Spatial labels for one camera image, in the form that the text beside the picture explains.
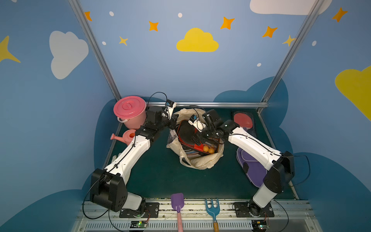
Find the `black red paddle case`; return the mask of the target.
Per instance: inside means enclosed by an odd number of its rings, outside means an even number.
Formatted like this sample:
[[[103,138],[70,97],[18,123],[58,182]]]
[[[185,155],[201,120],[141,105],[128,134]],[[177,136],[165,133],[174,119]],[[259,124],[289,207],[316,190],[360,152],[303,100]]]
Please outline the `black red paddle case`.
[[[207,146],[213,148],[214,152],[217,153],[219,149],[219,144],[213,140],[208,140],[205,144],[198,143],[197,139],[198,130],[190,125],[187,120],[183,120],[177,126],[177,136],[178,140],[182,145],[183,150],[187,155],[199,154],[201,156],[209,155],[208,152],[203,151],[203,147]]]

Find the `cream canvas tote bag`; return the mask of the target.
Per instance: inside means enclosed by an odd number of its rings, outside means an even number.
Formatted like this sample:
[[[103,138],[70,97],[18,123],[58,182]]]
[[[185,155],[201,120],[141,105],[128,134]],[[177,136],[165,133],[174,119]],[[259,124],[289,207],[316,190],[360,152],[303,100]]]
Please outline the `cream canvas tote bag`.
[[[177,125],[181,121],[186,120],[187,117],[190,117],[193,113],[201,118],[202,114],[206,111],[200,108],[183,108],[180,111],[175,112],[173,115],[178,115]],[[213,154],[206,154],[202,156],[201,152],[196,152],[195,154],[187,154],[186,150],[182,147],[180,139],[176,135],[176,130],[170,130],[167,146],[166,148],[171,149],[175,154],[179,156],[179,162],[188,168],[193,168],[197,170],[211,169],[223,157],[223,152],[225,145],[219,145],[219,148]]]

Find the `clear-packaged red paddle set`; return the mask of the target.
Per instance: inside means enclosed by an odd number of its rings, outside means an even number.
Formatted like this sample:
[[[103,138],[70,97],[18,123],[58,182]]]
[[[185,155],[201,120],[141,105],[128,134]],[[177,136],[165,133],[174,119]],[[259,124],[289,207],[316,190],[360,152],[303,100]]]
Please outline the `clear-packaged red paddle set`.
[[[243,111],[233,111],[232,119],[239,124],[246,132],[257,138],[256,124],[252,113]]]

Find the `purple paddle case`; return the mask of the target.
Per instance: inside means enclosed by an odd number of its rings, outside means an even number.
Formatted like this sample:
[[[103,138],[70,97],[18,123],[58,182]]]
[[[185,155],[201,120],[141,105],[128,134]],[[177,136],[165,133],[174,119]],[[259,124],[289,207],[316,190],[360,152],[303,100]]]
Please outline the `purple paddle case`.
[[[267,174],[267,170],[264,166],[241,148],[237,149],[236,158],[249,181],[255,187],[261,187],[264,177]]]

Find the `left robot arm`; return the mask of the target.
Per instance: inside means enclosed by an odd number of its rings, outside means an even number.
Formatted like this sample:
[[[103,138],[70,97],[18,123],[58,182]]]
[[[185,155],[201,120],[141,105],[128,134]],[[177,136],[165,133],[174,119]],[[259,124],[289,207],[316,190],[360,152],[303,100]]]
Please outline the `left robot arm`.
[[[178,115],[173,115],[175,106],[173,102],[164,108],[149,107],[145,124],[136,130],[128,147],[111,164],[92,173],[88,192],[91,202],[113,212],[128,210],[138,216],[145,212],[145,199],[128,192],[126,184],[132,168],[159,138],[161,131],[176,127]]]

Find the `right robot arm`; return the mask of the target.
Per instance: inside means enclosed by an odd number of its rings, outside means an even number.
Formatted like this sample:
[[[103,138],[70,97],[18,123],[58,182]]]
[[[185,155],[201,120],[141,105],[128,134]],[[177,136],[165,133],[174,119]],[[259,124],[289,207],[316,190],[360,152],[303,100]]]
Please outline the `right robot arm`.
[[[217,138],[223,142],[229,141],[255,158],[266,170],[267,174],[263,184],[249,202],[249,212],[257,217],[261,211],[284,191],[286,185],[295,176],[294,156],[290,152],[285,153],[265,145],[254,138],[236,122],[223,121],[215,110],[209,110],[202,114],[204,126],[195,126],[202,129],[194,135],[194,141],[200,145],[208,139]]]

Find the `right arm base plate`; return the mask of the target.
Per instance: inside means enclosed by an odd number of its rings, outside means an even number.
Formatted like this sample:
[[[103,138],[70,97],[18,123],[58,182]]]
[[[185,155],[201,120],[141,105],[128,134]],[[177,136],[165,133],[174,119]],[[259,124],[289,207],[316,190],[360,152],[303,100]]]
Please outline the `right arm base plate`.
[[[271,203],[268,203],[264,208],[259,207],[252,201],[249,202],[234,202],[232,208],[235,210],[238,218],[261,218],[274,217],[274,212]]]

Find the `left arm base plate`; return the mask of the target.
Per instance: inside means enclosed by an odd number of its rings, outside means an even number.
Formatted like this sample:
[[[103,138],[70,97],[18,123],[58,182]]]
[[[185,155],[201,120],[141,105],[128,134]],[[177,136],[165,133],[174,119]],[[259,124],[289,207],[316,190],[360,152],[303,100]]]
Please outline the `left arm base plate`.
[[[158,218],[158,202],[142,202],[137,210],[121,209],[120,218]]]

